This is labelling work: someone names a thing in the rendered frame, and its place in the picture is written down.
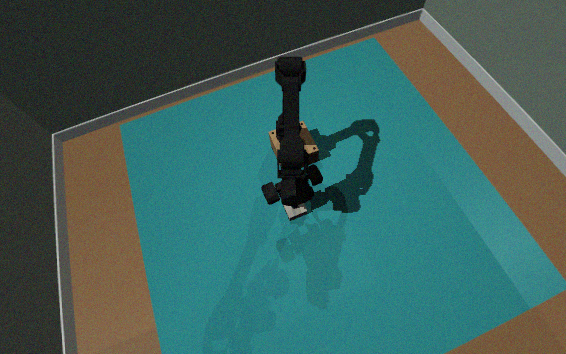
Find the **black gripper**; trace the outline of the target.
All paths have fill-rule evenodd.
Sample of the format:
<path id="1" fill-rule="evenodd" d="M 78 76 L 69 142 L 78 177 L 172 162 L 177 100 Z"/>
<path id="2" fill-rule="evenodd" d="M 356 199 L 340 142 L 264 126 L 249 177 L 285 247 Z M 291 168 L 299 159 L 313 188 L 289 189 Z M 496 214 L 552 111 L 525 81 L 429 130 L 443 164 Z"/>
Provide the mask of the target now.
<path id="1" fill-rule="evenodd" d="M 308 187 L 310 187 L 310 185 L 308 183 L 308 179 L 310 179 L 310 181 L 312 182 L 312 186 L 315 186 L 315 185 L 322 183 L 323 176 L 320 173 L 320 171 L 319 171 L 319 169 L 316 165 L 313 164 L 313 165 L 308 166 L 308 171 L 306 171 L 306 173 L 307 173 L 306 178 L 300 178 L 300 179 L 301 179 L 301 181 L 304 180 L 305 185 L 308 185 Z M 266 201 L 269 205 L 276 203 L 280 200 L 280 198 L 281 198 L 281 182 L 276 183 L 275 186 L 274 186 L 273 182 L 267 183 L 267 184 L 263 185 L 261 187 L 261 189 L 262 189 L 262 192 L 265 196 L 265 199 L 266 199 Z"/>

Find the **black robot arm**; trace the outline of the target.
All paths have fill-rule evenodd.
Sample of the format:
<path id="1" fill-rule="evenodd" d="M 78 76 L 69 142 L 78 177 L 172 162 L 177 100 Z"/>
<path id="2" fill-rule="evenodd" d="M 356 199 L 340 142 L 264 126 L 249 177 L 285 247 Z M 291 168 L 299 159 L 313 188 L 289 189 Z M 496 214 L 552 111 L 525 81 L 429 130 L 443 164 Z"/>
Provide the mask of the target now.
<path id="1" fill-rule="evenodd" d="M 302 57 L 278 57 L 275 61 L 275 80 L 282 86 L 283 109 L 276 120 L 276 137 L 280 142 L 277 150 L 277 178 L 281 181 L 281 203 L 297 206 L 312 200 L 314 191 L 305 185 L 309 154 L 300 137 L 299 91 L 306 81 L 306 62 Z M 281 170 L 279 170 L 279 163 Z M 301 170 L 304 163 L 304 170 Z"/>

